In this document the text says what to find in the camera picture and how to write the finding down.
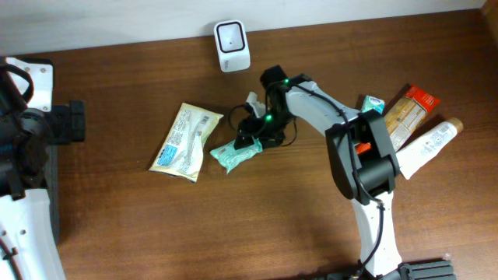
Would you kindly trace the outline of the small mint green bar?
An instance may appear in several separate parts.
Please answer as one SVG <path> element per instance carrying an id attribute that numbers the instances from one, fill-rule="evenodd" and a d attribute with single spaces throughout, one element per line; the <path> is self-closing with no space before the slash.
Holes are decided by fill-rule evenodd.
<path id="1" fill-rule="evenodd" d="M 366 113 L 370 110 L 375 110 L 379 114 L 384 112 L 385 102 L 381 99 L 378 99 L 374 96 L 366 96 L 363 104 L 361 106 L 361 112 Z"/>

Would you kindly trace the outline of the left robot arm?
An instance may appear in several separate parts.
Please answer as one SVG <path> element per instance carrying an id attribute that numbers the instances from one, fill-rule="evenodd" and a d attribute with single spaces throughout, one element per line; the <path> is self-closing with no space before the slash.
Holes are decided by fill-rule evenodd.
<path id="1" fill-rule="evenodd" d="M 63 279 L 58 147 L 86 138 L 81 100 L 54 105 L 54 65 L 1 59 L 1 277 Z"/>

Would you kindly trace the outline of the orange spaghetti package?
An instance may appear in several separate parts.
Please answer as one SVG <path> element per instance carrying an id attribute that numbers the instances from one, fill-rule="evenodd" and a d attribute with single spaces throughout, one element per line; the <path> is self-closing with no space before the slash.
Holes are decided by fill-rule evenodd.
<path id="1" fill-rule="evenodd" d="M 384 115 L 391 143 L 397 152 L 440 100 L 417 86 L 409 85 Z"/>

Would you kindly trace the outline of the teal snack packet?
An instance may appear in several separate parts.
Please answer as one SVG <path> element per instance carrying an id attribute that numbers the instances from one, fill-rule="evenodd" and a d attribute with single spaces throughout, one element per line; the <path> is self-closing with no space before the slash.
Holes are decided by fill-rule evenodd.
<path id="1" fill-rule="evenodd" d="M 235 149 L 235 141 L 231 141 L 219 148 L 213 149 L 210 155 L 215 158 L 219 164 L 226 169 L 226 173 L 236 168 L 240 163 L 251 159 L 263 151 L 259 140 L 254 139 L 254 143 L 248 147 Z"/>

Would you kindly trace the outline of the white Pantene tube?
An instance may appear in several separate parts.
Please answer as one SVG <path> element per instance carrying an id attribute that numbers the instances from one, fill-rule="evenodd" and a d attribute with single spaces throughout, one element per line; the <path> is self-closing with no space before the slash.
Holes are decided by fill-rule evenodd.
<path id="1" fill-rule="evenodd" d="M 402 176 L 409 180 L 463 130 L 463 123 L 451 117 L 396 152 Z"/>

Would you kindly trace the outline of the cream wipes packet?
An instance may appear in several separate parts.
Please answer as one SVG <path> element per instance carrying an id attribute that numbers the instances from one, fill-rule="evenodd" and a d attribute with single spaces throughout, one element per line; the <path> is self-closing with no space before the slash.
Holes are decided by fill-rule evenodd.
<path id="1" fill-rule="evenodd" d="M 149 171 L 195 183 L 202 168 L 205 143 L 222 118 L 222 114 L 182 103 Z"/>

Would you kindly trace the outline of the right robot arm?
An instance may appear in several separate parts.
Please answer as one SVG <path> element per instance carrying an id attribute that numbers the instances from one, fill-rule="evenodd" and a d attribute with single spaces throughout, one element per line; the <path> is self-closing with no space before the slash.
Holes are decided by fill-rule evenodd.
<path id="1" fill-rule="evenodd" d="M 297 118 L 322 133 L 335 186 L 352 202 L 360 233 L 359 267 L 352 277 L 398 279 L 402 259 L 391 204 L 400 169 L 383 117 L 347 107 L 309 75 L 289 77 L 278 65 L 266 69 L 260 82 L 264 101 L 247 100 L 242 107 L 248 117 L 232 127 L 236 149 L 256 141 L 265 149 L 281 146 L 287 124 Z"/>

